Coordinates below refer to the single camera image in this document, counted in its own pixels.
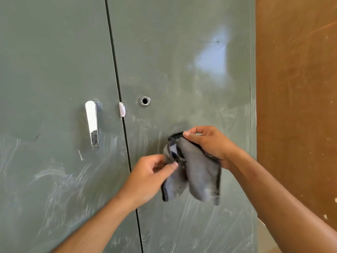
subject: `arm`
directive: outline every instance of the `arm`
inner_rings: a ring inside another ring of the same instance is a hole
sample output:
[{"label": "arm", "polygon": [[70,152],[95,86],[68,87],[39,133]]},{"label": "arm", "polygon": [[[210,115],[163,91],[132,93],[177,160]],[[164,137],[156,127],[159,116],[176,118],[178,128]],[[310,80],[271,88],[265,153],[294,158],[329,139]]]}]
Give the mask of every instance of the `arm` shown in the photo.
[{"label": "arm", "polygon": [[283,252],[337,252],[337,232],[215,127],[195,127],[184,137],[230,170]]},{"label": "arm", "polygon": [[101,253],[123,219],[149,201],[178,167],[169,164],[155,173],[162,161],[162,154],[142,157],[118,194],[52,253]]}]

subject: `cabinet handle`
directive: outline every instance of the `cabinet handle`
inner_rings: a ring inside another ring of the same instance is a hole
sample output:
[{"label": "cabinet handle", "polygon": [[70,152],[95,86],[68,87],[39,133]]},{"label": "cabinet handle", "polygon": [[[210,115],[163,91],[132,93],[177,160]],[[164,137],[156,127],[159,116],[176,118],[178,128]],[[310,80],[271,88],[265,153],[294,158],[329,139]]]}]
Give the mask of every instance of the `cabinet handle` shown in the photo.
[{"label": "cabinet handle", "polygon": [[85,103],[87,112],[91,146],[98,148],[97,111],[102,109],[102,104],[98,101],[88,101]]}]

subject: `black gap between doors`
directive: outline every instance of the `black gap between doors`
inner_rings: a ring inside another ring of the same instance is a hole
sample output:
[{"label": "black gap between doors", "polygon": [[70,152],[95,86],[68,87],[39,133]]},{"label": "black gap between doors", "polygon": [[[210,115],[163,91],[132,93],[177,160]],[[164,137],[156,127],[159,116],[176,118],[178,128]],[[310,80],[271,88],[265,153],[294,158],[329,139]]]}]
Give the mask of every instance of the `black gap between doors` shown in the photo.
[{"label": "black gap between doors", "polygon": [[[109,7],[108,7],[108,4],[107,4],[107,0],[105,0],[105,8],[107,10],[107,23],[109,25],[110,42],[111,42],[111,49],[112,49],[112,57],[114,59],[114,67],[115,67],[115,76],[116,76],[116,82],[117,82],[118,97],[119,97],[119,101],[122,102],[121,88],[120,88],[120,85],[119,85],[118,72],[117,72],[117,62],[116,62],[116,55],[115,55],[114,39],[112,38],[110,14],[109,14]],[[124,117],[122,118],[122,121],[123,121],[124,137],[125,137],[125,144],[126,144],[127,160],[128,160],[128,163],[129,163],[129,171],[131,172],[129,145],[128,145],[128,142],[127,142]],[[140,228],[140,225],[139,225],[138,209],[136,209],[136,216],[137,216],[139,239],[140,239],[140,243],[141,243],[141,253],[144,253],[143,244],[141,242],[141,228]]]}]

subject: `metal cabinet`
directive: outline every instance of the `metal cabinet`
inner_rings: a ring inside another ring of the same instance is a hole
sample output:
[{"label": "metal cabinet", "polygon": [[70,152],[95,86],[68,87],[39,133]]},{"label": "metal cabinet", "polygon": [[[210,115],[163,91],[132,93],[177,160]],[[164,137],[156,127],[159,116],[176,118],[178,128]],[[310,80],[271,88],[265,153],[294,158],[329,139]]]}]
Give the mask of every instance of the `metal cabinet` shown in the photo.
[{"label": "metal cabinet", "polygon": [[[129,174],[105,2],[0,0],[0,32],[0,251],[48,252]],[[105,252],[141,252],[135,212]]]},{"label": "metal cabinet", "polygon": [[[254,0],[108,0],[108,7],[131,165],[161,153],[168,135],[206,124],[252,153]],[[141,95],[150,105],[138,104]],[[188,190],[168,203],[158,193],[138,216],[144,252],[256,251],[256,213],[225,170],[219,206]]]}]

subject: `gray cloth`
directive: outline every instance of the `gray cloth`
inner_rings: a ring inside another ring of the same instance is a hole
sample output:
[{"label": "gray cloth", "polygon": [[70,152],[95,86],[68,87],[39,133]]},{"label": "gray cloth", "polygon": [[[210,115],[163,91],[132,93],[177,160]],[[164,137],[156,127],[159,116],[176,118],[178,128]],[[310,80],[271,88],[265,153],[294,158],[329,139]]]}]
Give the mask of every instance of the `gray cloth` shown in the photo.
[{"label": "gray cloth", "polygon": [[176,161],[179,166],[162,184],[164,201],[180,196],[189,186],[194,198],[219,204],[221,165],[205,153],[202,148],[182,136],[182,132],[171,135],[163,154],[167,164]]}]

